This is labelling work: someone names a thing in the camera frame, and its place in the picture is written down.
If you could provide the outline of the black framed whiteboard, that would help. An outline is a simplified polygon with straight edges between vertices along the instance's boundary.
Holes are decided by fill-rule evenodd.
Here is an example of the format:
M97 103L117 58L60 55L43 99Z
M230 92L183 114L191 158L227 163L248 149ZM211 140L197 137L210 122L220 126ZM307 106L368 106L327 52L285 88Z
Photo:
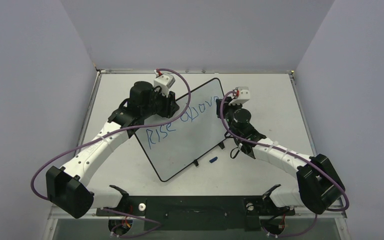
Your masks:
M187 94L177 98L179 112L176 121L154 115L135 136L159 180L167 182L225 140L225 128L217 117L216 100L224 92L221 81L212 78Z

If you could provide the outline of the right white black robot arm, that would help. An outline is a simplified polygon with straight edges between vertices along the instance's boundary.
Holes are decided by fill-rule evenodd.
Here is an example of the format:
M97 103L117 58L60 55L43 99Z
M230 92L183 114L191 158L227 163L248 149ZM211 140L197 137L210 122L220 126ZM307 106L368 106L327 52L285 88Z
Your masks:
M239 152L269 163L297 180L296 187L277 184L262 195L262 207L273 214L290 207L306 207L315 214L342 212L349 207L345 187L329 158L310 156L279 145L251 124L251 113L237 104L237 97L216 100L216 114Z

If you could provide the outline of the blue marker cap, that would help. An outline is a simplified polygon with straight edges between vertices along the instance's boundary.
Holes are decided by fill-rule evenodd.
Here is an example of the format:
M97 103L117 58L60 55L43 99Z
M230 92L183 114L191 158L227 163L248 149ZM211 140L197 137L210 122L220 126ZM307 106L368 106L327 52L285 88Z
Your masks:
M217 160L218 160L218 157L216 156L216 157L210 159L209 162L210 162L210 163L214 163L214 162L217 161Z

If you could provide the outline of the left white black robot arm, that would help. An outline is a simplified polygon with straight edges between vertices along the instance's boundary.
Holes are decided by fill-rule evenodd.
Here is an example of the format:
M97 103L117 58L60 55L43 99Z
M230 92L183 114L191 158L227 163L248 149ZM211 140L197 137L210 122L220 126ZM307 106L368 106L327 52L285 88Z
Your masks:
M167 78L134 83L129 97L112 112L92 144L61 167L47 170L48 200L76 219L93 208L110 208L116 215L125 214L129 208L129 201L123 197L125 191L115 185L103 191L88 190L87 185L104 161L147 118L159 115L169 119L179 110L175 93L170 91L173 84L174 80Z

